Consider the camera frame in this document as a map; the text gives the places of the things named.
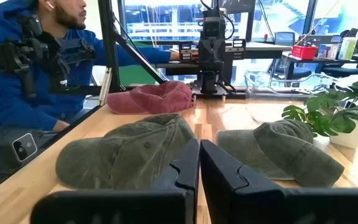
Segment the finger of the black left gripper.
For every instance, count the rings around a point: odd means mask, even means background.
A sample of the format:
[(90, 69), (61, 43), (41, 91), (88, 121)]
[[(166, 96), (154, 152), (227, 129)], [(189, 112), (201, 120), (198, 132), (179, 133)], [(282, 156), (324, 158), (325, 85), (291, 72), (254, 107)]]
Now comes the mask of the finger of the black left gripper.
[(216, 70), (222, 70), (224, 65), (225, 41), (215, 40), (213, 42), (213, 66)]
[(199, 54), (199, 68), (200, 70), (207, 70), (211, 64), (211, 45), (208, 40), (200, 40), (198, 42), (198, 54)]

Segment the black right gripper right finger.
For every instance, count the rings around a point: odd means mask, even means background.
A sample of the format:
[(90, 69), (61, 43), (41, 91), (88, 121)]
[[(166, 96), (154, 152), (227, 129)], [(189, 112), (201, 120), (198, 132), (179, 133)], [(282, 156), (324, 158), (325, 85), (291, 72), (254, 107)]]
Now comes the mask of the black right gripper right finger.
[(212, 224), (358, 224), (358, 189), (283, 188), (209, 140), (200, 162)]

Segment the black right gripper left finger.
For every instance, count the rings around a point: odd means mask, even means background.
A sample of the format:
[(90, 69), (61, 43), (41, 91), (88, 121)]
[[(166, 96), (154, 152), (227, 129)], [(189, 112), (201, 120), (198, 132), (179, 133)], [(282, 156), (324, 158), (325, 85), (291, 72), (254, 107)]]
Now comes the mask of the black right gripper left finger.
[(36, 203), (30, 224), (195, 224), (199, 166), (192, 139), (151, 188), (55, 192)]

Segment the red baseball cap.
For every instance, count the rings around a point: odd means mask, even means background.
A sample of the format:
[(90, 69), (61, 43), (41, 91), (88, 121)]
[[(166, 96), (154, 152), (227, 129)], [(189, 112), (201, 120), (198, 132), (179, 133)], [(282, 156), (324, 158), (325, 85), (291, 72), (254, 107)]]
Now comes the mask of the red baseball cap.
[(194, 101), (192, 90), (185, 83), (167, 81), (110, 93), (106, 104), (116, 114), (163, 114), (187, 110), (194, 105)]

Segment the faded green baseball cap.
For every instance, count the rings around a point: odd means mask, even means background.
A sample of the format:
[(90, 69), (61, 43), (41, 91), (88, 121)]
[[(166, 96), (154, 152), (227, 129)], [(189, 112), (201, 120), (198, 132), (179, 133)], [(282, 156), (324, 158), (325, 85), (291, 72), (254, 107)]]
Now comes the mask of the faded green baseball cap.
[(344, 172), (343, 165), (313, 144), (310, 126), (294, 119), (219, 131), (216, 143), (269, 179), (294, 180), (302, 187), (332, 187)]

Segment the dark green baseball cap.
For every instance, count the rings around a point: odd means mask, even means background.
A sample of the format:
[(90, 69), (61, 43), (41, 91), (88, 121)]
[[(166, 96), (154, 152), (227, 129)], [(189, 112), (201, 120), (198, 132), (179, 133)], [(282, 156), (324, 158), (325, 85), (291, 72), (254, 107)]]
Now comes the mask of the dark green baseball cap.
[(55, 173), (71, 189), (147, 189), (195, 137), (180, 114), (149, 116), (103, 137), (68, 143)]

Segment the clear acrylic hat stand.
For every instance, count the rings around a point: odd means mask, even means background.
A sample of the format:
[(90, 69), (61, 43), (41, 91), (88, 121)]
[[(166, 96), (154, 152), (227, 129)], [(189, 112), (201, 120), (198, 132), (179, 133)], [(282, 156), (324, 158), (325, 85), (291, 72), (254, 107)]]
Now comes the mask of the clear acrylic hat stand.
[(338, 82), (337, 78), (312, 73), (297, 80), (277, 79), (273, 76), (245, 73), (245, 91), (251, 97), (306, 99), (325, 92)]

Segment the black standing desk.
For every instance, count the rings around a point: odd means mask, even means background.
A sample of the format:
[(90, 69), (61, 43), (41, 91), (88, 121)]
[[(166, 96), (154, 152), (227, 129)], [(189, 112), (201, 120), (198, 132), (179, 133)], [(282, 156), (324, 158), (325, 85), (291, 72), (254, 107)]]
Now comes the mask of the black standing desk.
[[(279, 59), (283, 52), (291, 51), (291, 49), (292, 47), (283, 45), (247, 42), (245, 59)], [(228, 80), (232, 77), (233, 61), (234, 59), (231, 56), (225, 56), (223, 76)], [(170, 62), (156, 64), (156, 67), (164, 68), (166, 75), (194, 75), (197, 74), (198, 64), (194, 62)]]

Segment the grey office chair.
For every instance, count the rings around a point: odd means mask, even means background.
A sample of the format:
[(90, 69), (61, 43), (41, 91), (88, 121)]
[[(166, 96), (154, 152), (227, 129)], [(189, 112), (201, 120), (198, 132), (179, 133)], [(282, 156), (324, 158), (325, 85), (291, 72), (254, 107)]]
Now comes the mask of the grey office chair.
[[(275, 45), (283, 45), (292, 47), (295, 44), (295, 33), (294, 32), (276, 32), (275, 33)], [(284, 69), (288, 71), (290, 63), (284, 64), (285, 58), (276, 59), (274, 62), (274, 72), (276, 77), (280, 75), (285, 76)], [(297, 67), (294, 65), (293, 79), (304, 78), (312, 74), (312, 71), (307, 68)]]

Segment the red storage box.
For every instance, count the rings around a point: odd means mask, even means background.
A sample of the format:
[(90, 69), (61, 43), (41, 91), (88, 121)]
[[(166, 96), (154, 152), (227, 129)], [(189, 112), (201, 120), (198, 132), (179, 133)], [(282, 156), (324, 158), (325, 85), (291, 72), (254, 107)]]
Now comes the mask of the red storage box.
[(317, 47), (294, 45), (291, 54), (294, 57), (300, 58), (302, 60), (313, 60), (317, 50)]

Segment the black office desk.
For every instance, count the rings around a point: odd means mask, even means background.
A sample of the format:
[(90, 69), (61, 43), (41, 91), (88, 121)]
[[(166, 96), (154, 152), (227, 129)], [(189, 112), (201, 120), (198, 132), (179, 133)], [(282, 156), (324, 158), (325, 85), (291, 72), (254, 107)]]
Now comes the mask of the black office desk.
[(358, 55), (351, 60), (326, 60), (314, 58), (305, 60), (288, 53), (282, 57), (282, 73), (286, 80), (299, 80), (312, 74), (325, 74), (333, 78), (345, 78), (358, 75)]

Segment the blue and white box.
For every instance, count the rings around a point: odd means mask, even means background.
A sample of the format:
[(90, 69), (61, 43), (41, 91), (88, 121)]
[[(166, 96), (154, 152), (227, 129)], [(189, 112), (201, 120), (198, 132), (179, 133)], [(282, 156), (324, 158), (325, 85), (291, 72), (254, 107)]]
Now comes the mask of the blue and white box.
[(338, 44), (321, 44), (319, 46), (317, 57), (326, 60), (335, 60), (338, 49)]

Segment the silver aluminium bar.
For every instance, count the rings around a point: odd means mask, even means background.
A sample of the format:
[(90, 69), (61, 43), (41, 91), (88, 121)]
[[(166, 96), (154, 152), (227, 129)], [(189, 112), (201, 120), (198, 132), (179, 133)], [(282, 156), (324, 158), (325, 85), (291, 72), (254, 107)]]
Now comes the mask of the silver aluminium bar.
[(112, 79), (112, 68), (107, 67), (101, 85), (101, 91), (98, 99), (98, 106), (103, 106), (106, 104), (106, 98), (107, 95), (109, 94), (111, 79)]

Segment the green and white box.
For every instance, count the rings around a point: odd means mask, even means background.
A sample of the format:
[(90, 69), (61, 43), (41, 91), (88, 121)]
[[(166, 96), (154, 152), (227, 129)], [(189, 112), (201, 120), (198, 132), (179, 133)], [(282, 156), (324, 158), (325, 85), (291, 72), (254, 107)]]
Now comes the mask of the green and white box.
[(338, 60), (350, 60), (354, 54), (356, 44), (357, 44), (356, 37), (343, 38), (337, 59)]

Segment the green leafy plant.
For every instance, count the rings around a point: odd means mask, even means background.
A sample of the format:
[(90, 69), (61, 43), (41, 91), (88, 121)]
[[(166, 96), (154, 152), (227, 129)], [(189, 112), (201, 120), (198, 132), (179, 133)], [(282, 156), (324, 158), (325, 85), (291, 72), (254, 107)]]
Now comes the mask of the green leafy plant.
[(308, 124), (313, 136), (350, 134), (358, 121), (358, 82), (347, 87), (335, 85), (316, 93), (304, 102), (304, 107), (290, 105), (283, 109), (282, 118)]

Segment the white plant pot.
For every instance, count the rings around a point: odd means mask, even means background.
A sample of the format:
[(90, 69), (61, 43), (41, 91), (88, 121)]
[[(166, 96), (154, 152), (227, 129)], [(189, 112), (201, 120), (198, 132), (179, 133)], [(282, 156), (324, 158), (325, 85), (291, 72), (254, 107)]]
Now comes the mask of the white plant pot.
[(358, 121), (355, 121), (355, 128), (351, 133), (339, 133), (337, 136), (331, 136), (330, 142), (351, 149), (358, 148)]

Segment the silver smartphone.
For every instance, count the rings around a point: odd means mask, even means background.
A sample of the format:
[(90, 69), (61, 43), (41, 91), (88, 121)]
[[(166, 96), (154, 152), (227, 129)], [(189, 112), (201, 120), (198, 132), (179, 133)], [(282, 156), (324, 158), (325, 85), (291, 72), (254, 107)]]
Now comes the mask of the silver smartphone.
[(11, 147), (19, 162), (28, 160), (38, 151), (38, 147), (31, 133), (27, 133), (16, 140), (13, 140), (13, 142), (11, 142)]

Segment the person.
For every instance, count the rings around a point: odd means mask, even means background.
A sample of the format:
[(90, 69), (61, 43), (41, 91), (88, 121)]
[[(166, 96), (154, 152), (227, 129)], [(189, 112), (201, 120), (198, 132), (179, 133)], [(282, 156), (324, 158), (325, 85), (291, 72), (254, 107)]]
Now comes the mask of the person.
[[(106, 64), (104, 43), (94, 32), (86, 29), (85, 0), (7, 0), (0, 3), (0, 42), (19, 40), (22, 28), (19, 16), (35, 14), (45, 32), (60, 40), (83, 39), (95, 52), (94, 60), (70, 65), (68, 85), (86, 86), (91, 83), (95, 65)], [(38, 65), (31, 65), (35, 85), (34, 98), (22, 91), (16, 74), (0, 72), (0, 173), (11, 172), (19, 163), (11, 151), (12, 142), (30, 133), (36, 146), (41, 146), (55, 134), (80, 118), (83, 95), (53, 95), (50, 75)]]

